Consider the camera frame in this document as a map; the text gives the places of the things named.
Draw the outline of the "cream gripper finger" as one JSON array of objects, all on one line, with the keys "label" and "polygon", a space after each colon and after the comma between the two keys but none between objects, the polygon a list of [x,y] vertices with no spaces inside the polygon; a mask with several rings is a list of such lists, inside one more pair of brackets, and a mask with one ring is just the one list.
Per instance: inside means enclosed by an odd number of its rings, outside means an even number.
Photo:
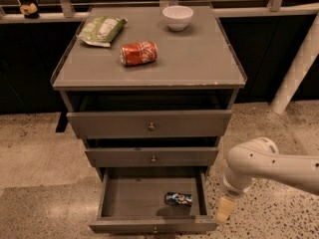
[{"label": "cream gripper finger", "polygon": [[218,205],[217,205],[217,211],[215,215],[216,222],[218,224],[223,224],[227,221],[229,218],[231,212],[236,207],[236,200],[232,197],[228,196],[221,196]]}]

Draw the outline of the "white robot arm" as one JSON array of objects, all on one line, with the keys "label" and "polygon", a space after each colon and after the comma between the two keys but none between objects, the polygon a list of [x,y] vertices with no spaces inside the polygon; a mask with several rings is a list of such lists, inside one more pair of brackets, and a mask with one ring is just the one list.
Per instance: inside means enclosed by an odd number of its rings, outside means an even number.
[{"label": "white robot arm", "polygon": [[255,178],[270,179],[302,191],[319,194],[319,157],[280,154],[267,137],[255,138],[231,148],[221,177],[223,195],[215,219],[224,224]]}]

